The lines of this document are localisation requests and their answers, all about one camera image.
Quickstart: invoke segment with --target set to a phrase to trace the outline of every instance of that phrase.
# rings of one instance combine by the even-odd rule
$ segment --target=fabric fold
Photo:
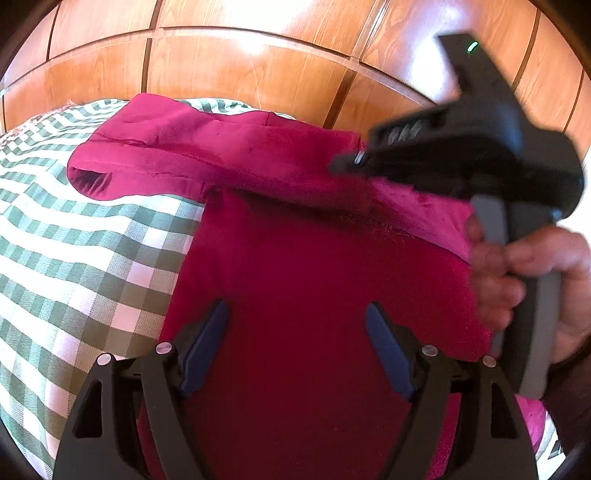
[[[166,97],[137,95],[68,162],[68,180],[95,200],[176,194],[204,202],[215,185],[295,205],[341,210],[401,229],[467,261],[467,203],[381,179],[335,177],[339,153],[364,147],[358,134],[330,131],[270,112],[215,115]]]

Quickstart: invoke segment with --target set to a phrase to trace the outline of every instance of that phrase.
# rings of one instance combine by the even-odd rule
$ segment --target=magenta cloth
[[[171,193],[203,202],[208,188],[225,185],[297,205],[357,213],[467,261],[467,203],[384,180],[328,174],[335,154],[362,147],[352,132],[269,112],[204,113],[141,93],[75,149],[67,177],[95,200]]]
[[[215,298],[229,302],[206,385],[183,406],[217,479],[374,479],[408,406],[371,349],[365,307],[380,301],[448,355],[483,355],[491,334],[476,318],[462,260],[469,209],[328,176],[334,154],[361,146],[355,134],[271,113],[220,117],[138,96],[76,149],[69,179],[95,199],[207,201],[160,339]],[[545,411],[519,402],[537,444]],[[458,405],[449,404],[430,478],[444,471]],[[139,426],[150,471],[162,478]]]

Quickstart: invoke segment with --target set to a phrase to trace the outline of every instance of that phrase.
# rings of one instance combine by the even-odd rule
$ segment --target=black clamp
[[[174,343],[159,343],[134,359],[100,355],[66,422],[54,478],[149,480],[136,427],[143,401],[167,480],[213,479],[179,404],[201,389],[228,318],[228,305],[218,300],[205,320],[185,326]]]

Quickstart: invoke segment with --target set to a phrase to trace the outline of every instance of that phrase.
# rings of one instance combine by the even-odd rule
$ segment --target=checkered pillow
[[[72,151],[125,104],[61,109],[0,139],[0,418],[45,478],[95,358],[143,355],[158,338],[203,211],[169,195],[95,202],[69,185]]]

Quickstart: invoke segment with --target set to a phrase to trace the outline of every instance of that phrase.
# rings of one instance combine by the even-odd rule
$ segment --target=gray handle
[[[507,203],[497,197],[472,198],[488,241],[516,241],[538,228],[554,224],[554,209],[533,203]],[[527,398],[541,398],[546,389],[550,355],[560,317],[561,275],[550,272],[538,278],[522,278],[525,299],[514,309],[513,321],[495,335],[491,352],[513,390]]]

